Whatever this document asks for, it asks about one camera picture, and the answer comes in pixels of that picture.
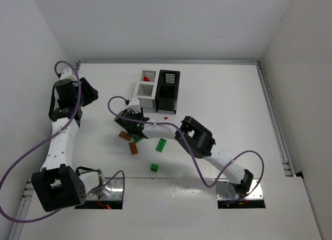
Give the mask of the green square lego brick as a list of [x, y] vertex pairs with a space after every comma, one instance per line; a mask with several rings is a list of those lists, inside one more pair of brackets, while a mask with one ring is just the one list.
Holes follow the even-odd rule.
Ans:
[[133, 137], [135, 143], [139, 143], [140, 141], [143, 140], [143, 138], [140, 137]]

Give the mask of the brown lego plate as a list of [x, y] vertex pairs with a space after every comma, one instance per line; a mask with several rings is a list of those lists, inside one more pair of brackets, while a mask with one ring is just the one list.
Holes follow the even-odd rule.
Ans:
[[132, 155], [139, 153], [135, 141], [129, 142], [129, 148]]
[[127, 141], [130, 141], [132, 139], [132, 137], [127, 132], [124, 131], [121, 131], [118, 136]]

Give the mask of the green lego plate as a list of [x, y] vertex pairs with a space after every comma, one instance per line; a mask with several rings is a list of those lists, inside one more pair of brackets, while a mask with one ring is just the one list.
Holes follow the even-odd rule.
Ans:
[[161, 153], [165, 147], [166, 142], [166, 139], [161, 138], [156, 146], [156, 151]]

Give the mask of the small green lego brick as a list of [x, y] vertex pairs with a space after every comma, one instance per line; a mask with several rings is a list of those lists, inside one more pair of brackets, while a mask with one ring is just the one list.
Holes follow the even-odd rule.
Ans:
[[151, 171], [155, 171], [155, 172], [157, 172], [158, 171], [158, 165], [157, 164], [151, 164], [151, 166], [150, 166], [150, 169], [151, 169]]

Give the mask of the red rectangular lego brick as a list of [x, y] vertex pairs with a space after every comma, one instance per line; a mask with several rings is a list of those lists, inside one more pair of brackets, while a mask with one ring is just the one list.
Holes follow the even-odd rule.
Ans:
[[150, 82], [150, 79], [149, 79], [148, 77], [144, 76], [144, 77], [143, 77], [143, 81], [145, 81], [145, 82]]

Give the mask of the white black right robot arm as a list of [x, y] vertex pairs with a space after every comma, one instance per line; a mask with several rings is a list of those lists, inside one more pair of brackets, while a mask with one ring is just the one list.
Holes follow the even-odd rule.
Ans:
[[253, 174], [235, 163], [217, 147], [213, 134], [190, 116], [185, 116], [180, 126], [170, 122], [156, 122], [132, 109], [121, 111], [114, 119], [130, 136], [152, 139], [164, 138], [177, 141], [194, 159], [212, 164], [224, 175], [239, 197], [250, 191]]

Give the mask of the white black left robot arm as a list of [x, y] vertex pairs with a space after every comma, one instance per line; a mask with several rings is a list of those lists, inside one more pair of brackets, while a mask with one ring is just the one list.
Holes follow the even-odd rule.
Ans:
[[84, 77], [78, 82], [61, 79], [52, 88], [48, 115], [56, 136], [50, 141], [41, 170], [32, 174], [33, 188], [46, 212], [82, 205], [87, 194], [102, 184], [99, 169], [72, 168], [81, 108], [97, 98], [98, 91]]

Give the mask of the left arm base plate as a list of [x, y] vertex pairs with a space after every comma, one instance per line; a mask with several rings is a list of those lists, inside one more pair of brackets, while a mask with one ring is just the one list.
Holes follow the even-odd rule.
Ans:
[[114, 178], [102, 190], [97, 193], [86, 195], [87, 201], [97, 201], [100, 197], [101, 201], [120, 202], [123, 198], [123, 178]]

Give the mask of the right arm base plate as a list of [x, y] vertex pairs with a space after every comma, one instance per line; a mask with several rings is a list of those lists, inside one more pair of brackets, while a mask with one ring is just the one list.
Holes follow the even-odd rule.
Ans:
[[216, 196], [218, 201], [231, 201], [246, 195], [246, 200], [263, 200], [264, 194], [262, 186], [258, 179], [253, 179], [249, 190], [246, 192], [243, 188], [236, 188], [227, 179], [219, 179], [215, 185]]

